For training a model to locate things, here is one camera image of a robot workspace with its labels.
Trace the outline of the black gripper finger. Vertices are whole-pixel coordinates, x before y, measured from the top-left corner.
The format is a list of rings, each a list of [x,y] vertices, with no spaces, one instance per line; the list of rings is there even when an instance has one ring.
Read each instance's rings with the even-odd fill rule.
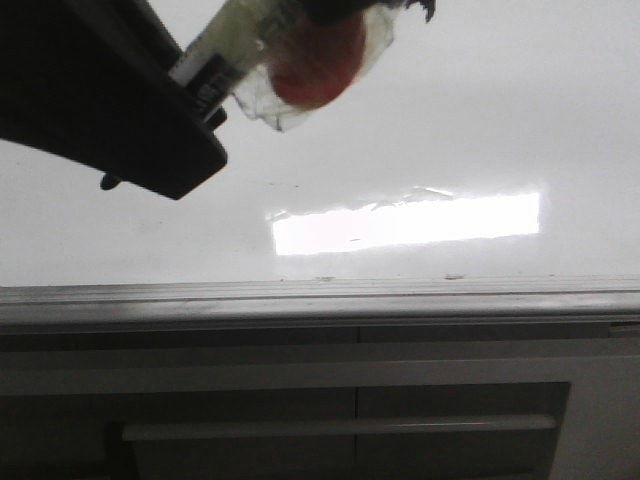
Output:
[[[216,124],[169,75],[181,49],[146,1],[5,1],[1,136],[173,200],[222,170]]]
[[[436,0],[308,0],[300,1],[302,24],[330,25],[371,8],[383,8],[389,11],[409,9],[419,4],[425,12],[428,23],[436,12]]]

